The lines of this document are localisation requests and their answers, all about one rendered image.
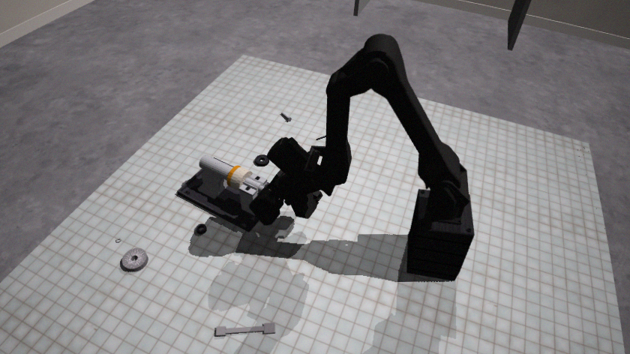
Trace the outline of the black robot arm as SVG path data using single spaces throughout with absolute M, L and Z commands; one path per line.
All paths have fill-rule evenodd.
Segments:
M 306 152 L 292 137 L 282 137 L 270 148 L 267 158 L 292 177 L 300 194 L 306 194 L 302 200 L 284 202 L 292 206 L 296 217 L 308 219 L 323 196 L 321 191 L 330 197 L 335 185 L 347 181 L 352 160 L 347 139 L 350 98 L 372 89 L 389 102 L 418 151 L 418 175 L 430 188 L 429 220 L 461 225 L 464 207 L 470 202 L 467 170 L 440 140 L 416 97 L 398 42 L 391 35 L 375 34 L 363 48 L 328 81 L 325 146 L 312 145 Z

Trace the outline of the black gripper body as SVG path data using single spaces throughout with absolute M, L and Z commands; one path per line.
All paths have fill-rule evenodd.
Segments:
M 267 195 L 259 194 L 249 204 L 249 209 L 257 216 L 264 226 L 273 224 L 280 215 L 280 208 L 284 205 L 284 200 L 298 198 L 302 200 L 305 195 L 299 193 L 293 185 L 293 177 L 289 177 L 284 172 L 272 184 L 274 188 Z

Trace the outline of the black rubber ring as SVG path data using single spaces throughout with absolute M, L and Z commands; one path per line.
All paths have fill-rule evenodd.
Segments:
M 204 228 L 204 229 L 200 230 L 200 228 Z M 201 234 L 204 234 L 204 233 L 206 232 L 206 230 L 207 230 L 207 229 L 206 229 L 206 225 L 205 225 L 205 224 L 203 224 L 203 223 L 198 224 L 198 225 L 196 226 L 196 232 L 197 232 L 198 234 L 200 234 L 200 235 L 201 235 Z
M 267 155 L 261 154 L 255 158 L 255 163 L 257 166 L 264 167 L 269 164 L 269 159 L 267 158 Z

